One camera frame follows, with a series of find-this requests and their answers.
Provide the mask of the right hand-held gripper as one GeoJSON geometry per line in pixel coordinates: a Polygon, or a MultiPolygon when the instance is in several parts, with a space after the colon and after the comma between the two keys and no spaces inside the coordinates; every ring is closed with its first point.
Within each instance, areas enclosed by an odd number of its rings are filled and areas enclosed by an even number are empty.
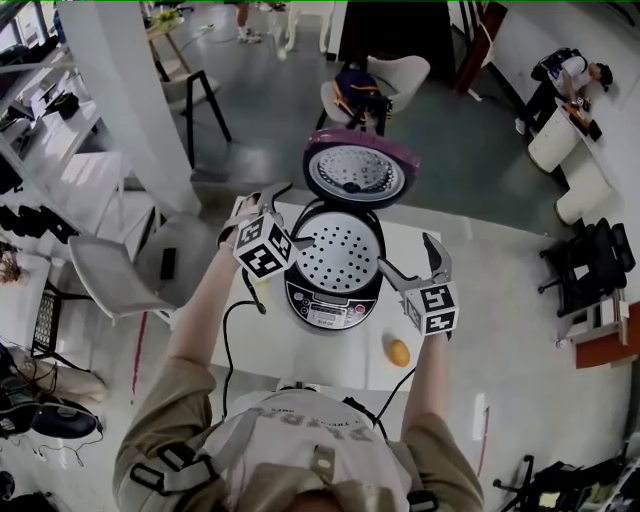
{"type": "Polygon", "coordinates": [[[459,319],[458,291],[452,280],[452,259],[432,235],[422,233],[431,269],[431,280],[407,277],[391,262],[377,258],[377,266],[390,286],[401,297],[405,315],[420,335],[432,336],[453,331],[459,319]]]}

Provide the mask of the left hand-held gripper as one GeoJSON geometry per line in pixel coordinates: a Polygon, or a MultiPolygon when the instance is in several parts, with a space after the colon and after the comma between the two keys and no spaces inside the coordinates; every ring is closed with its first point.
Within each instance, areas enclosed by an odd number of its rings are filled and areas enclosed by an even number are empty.
{"type": "Polygon", "coordinates": [[[282,215],[275,209],[275,200],[291,189],[291,182],[269,185],[252,194],[255,204],[248,208],[243,205],[246,198],[239,196],[218,236],[220,246],[236,233],[231,244],[233,256],[254,280],[267,280],[285,272],[295,263],[299,251],[315,244],[314,237],[291,238],[282,215]]]}

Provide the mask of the purple rice cooker lid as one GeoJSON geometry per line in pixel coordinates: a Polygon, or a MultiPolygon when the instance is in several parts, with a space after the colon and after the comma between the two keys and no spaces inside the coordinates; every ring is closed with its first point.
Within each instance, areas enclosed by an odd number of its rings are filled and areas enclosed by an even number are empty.
{"type": "Polygon", "coordinates": [[[382,136],[348,129],[314,131],[303,155],[303,175],[318,197],[354,208],[382,209],[414,184],[420,158],[382,136]]]}

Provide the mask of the rice cooker base with panel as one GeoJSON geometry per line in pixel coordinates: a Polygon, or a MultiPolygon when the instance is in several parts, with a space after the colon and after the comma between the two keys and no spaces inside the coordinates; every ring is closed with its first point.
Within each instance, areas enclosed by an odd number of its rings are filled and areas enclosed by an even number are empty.
{"type": "MultiPolygon", "coordinates": [[[[294,238],[298,238],[296,234],[300,222],[316,211],[346,212],[369,219],[378,226],[383,238],[384,249],[383,255],[380,257],[386,255],[382,227],[373,212],[360,211],[321,199],[310,202],[300,214],[292,229],[294,238]]],[[[322,330],[341,331],[361,324],[372,313],[378,302],[382,285],[382,274],[378,266],[376,277],[365,288],[350,294],[330,294],[320,291],[307,282],[297,270],[296,262],[284,273],[284,287],[290,307],[304,323],[322,330]]]]}

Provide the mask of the person's right forearm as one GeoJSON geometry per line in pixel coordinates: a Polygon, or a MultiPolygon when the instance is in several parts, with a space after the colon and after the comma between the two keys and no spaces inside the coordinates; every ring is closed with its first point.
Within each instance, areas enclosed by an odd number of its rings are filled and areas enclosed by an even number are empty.
{"type": "Polygon", "coordinates": [[[449,339],[445,333],[424,338],[405,406],[402,429],[425,414],[445,419],[449,403],[449,339]]]}

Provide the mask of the white perforated steamer tray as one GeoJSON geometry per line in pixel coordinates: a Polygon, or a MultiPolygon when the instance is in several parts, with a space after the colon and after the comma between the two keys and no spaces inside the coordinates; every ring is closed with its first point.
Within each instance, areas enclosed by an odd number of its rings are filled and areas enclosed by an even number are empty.
{"type": "Polygon", "coordinates": [[[355,293],[377,275],[383,238],[378,226],[367,218],[339,211],[316,211],[300,222],[296,236],[313,240],[298,256],[296,268],[322,292],[355,293]]]}

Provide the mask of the orange fruit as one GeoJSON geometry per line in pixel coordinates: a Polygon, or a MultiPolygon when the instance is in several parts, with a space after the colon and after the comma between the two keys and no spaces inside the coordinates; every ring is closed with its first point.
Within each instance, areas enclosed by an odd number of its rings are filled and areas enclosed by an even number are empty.
{"type": "Polygon", "coordinates": [[[384,343],[385,355],[388,360],[397,367],[408,367],[411,362],[411,354],[405,342],[398,338],[387,340],[384,343]]]}

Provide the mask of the white square table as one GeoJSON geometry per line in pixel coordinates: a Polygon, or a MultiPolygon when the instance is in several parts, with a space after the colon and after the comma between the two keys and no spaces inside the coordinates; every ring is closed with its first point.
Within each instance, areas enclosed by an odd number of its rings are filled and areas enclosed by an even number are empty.
{"type": "MultiPolygon", "coordinates": [[[[299,205],[276,205],[290,230],[303,212],[299,205]]],[[[422,230],[380,222],[387,258],[407,275],[423,278],[431,273],[422,230]]],[[[309,326],[289,305],[284,277],[277,275],[255,286],[265,313],[247,302],[251,296],[236,275],[228,303],[233,306],[226,328],[218,335],[213,363],[237,371],[309,383],[387,391],[405,374],[385,355],[384,343],[398,338],[405,342],[416,363],[423,337],[404,314],[400,297],[382,278],[378,302],[361,324],[331,331],[309,326]]]]}

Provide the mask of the black-legged grey chair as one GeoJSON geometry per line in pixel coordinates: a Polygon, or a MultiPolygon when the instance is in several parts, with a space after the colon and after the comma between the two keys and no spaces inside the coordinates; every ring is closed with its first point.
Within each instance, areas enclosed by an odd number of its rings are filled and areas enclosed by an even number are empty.
{"type": "Polygon", "coordinates": [[[192,168],[195,167],[194,108],[208,102],[227,142],[232,141],[231,133],[224,119],[216,94],[220,89],[217,80],[203,70],[180,76],[177,80],[161,83],[165,99],[171,112],[179,113],[186,119],[187,155],[192,168]]]}

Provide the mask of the black office chair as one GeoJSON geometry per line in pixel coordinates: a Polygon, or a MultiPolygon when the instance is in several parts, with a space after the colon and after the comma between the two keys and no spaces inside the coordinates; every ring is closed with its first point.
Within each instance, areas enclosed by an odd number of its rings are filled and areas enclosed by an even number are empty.
{"type": "Polygon", "coordinates": [[[554,243],[539,257],[547,262],[552,279],[540,285],[538,292],[559,288],[559,318],[625,289],[627,275],[636,267],[625,226],[611,225],[605,218],[585,226],[570,240],[554,243]]]}
{"type": "Polygon", "coordinates": [[[622,456],[589,467],[573,466],[562,461],[534,472],[535,457],[522,458],[525,473],[519,486],[495,479],[492,486],[512,495],[499,512],[577,512],[587,492],[596,484],[612,484],[625,468],[622,456]]]}

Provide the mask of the white metal shelf rack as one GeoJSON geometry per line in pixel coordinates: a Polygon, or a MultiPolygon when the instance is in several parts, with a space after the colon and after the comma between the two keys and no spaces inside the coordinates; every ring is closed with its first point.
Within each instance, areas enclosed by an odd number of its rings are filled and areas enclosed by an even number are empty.
{"type": "MultiPolygon", "coordinates": [[[[135,255],[157,212],[133,183],[70,51],[16,45],[0,53],[0,206],[54,211],[79,235],[122,243],[135,255]]],[[[45,258],[66,258],[47,231],[20,237],[0,227],[0,242],[45,258]]]]}

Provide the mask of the red cabinet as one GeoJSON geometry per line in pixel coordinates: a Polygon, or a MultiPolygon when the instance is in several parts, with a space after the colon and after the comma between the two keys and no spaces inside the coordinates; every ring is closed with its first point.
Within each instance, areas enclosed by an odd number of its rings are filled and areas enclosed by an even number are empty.
{"type": "Polygon", "coordinates": [[[575,367],[594,368],[633,356],[640,359],[640,320],[631,319],[628,322],[627,344],[621,343],[616,333],[580,343],[576,346],[575,367]]]}

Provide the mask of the small wooden table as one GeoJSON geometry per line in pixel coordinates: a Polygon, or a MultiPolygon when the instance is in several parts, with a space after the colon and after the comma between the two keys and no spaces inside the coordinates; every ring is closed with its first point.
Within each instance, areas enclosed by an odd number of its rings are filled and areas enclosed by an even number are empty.
{"type": "Polygon", "coordinates": [[[161,60],[160,54],[158,53],[156,47],[154,46],[154,41],[160,38],[164,38],[173,54],[175,56],[175,61],[178,63],[178,66],[174,68],[174,71],[182,70],[187,74],[191,73],[191,68],[187,61],[185,60],[182,51],[176,45],[172,33],[181,25],[183,25],[185,19],[183,17],[178,17],[172,19],[170,21],[160,22],[156,21],[152,26],[150,26],[146,30],[147,40],[149,44],[149,48],[151,51],[152,59],[154,66],[156,68],[157,73],[159,74],[160,79],[163,82],[169,82],[171,80],[170,74],[166,71],[163,61],[161,60]]]}

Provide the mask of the dark wooden staircase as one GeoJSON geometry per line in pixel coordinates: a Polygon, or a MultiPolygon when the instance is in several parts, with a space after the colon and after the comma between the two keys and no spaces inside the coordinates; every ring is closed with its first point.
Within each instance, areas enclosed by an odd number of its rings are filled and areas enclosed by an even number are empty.
{"type": "Polygon", "coordinates": [[[464,29],[465,56],[456,73],[454,90],[467,94],[481,69],[494,54],[496,36],[508,9],[495,0],[459,0],[464,29]]]}

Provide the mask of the row of black pouches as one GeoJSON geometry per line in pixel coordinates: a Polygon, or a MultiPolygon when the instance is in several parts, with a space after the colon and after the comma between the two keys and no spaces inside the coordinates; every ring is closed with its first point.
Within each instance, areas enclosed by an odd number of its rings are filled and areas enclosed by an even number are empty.
{"type": "Polygon", "coordinates": [[[54,211],[41,206],[37,209],[21,205],[17,212],[9,207],[0,206],[0,227],[20,237],[41,238],[47,231],[59,242],[66,244],[71,236],[78,236],[71,225],[54,211]]]}

